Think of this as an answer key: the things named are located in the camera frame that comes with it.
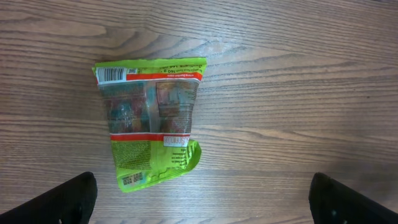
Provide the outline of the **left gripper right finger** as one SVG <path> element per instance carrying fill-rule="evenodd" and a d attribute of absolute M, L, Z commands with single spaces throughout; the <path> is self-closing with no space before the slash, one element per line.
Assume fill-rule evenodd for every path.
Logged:
<path fill-rule="evenodd" d="M 314 174 L 308 196 L 315 224 L 397 224 L 397 213 L 331 177 Z"/>

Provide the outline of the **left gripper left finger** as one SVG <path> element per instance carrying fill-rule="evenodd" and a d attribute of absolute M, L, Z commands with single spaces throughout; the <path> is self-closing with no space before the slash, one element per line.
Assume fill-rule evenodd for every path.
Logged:
<path fill-rule="evenodd" d="M 1 214 L 1 224 L 88 224 L 98 194 L 92 172 L 84 172 L 63 184 Z"/>

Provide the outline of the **green red snack bag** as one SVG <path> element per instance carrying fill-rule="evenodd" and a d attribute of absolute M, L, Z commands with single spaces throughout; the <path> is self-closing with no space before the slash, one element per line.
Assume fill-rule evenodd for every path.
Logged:
<path fill-rule="evenodd" d="M 205 57 L 119 60 L 92 68 L 124 193 L 180 177 L 200 161 L 191 138 Z"/>

